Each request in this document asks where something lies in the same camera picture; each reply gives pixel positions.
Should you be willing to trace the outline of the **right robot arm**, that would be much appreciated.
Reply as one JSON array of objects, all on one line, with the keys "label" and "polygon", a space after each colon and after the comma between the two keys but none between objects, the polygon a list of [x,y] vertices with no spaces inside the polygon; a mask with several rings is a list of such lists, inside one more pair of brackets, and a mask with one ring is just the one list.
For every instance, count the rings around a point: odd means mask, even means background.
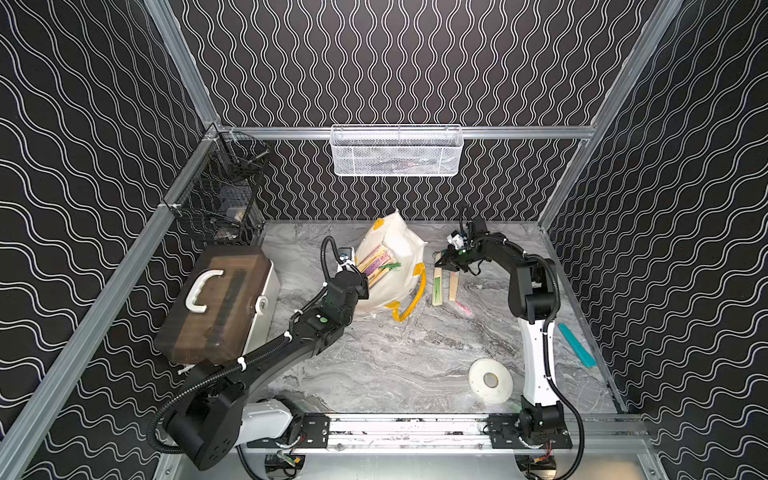
[{"label": "right robot arm", "polygon": [[531,447],[554,445],[560,438],[568,448],[565,411],[578,411],[556,384],[553,333],[561,308],[554,263],[530,253],[501,233],[454,231],[447,237],[436,266],[477,275],[491,262],[509,275],[507,304],[518,320],[523,339],[524,387],[518,415],[519,438]]}]

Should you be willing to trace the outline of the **teal folding fan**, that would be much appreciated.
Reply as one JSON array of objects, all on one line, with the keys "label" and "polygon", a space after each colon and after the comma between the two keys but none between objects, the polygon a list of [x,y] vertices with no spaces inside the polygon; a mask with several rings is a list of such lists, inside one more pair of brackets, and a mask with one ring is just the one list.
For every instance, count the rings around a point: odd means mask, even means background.
[{"label": "teal folding fan", "polygon": [[597,366],[597,361],[592,356],[590,351],[577,339],[575,334],[569,329],[567,325],[559,324],[558,330],[561,332],[564,339],[585,368],[593,368]]}]

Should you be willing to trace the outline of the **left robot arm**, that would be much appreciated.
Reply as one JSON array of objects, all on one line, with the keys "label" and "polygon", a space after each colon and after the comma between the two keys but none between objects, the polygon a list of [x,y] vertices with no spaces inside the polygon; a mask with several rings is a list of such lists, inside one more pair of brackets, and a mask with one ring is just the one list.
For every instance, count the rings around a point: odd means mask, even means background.
[{"label": "left robot arm", "polygon": [[222,366],[204,361],[191,369],[181,389],[149,421],[151,449],[184,455],[205,471],[233,449],[284,434],[285,428],[268,433],[246,425],[250,394],[332,346],[353,322],[359,301],[369,298],[367,276],[331,235],[321,242],[320,263],[323,287],[294,312],[281,336]]}]

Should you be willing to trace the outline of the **white tote bag yellow handles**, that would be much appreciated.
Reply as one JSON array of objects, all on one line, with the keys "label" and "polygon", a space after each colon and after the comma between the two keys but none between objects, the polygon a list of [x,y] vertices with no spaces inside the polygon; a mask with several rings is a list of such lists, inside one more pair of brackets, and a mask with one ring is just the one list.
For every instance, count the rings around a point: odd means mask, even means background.
[{"label": "white tote bag yellow handles", "polygon": [[376,246],[386,246],[394,262],[367,276],[369,299],[358,303],[356,314],[389,314],[405,321],[416,309],[427,285],[424,262],[426,242],[406,224],[398,210],[377,219],[356,249],[355,260],[363,260]]}]

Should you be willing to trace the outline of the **purple paper folding fan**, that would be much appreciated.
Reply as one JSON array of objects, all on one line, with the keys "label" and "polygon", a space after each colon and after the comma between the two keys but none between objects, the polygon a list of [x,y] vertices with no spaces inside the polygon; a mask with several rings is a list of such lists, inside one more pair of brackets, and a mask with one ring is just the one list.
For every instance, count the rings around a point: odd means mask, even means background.
[{"label": "purple paper folding fan", "polygon": [[384,245],[376,246],[363,260],[358,263],[358,269],[366,276],[374,276],[384,265],[394,262],[390,250]]}]

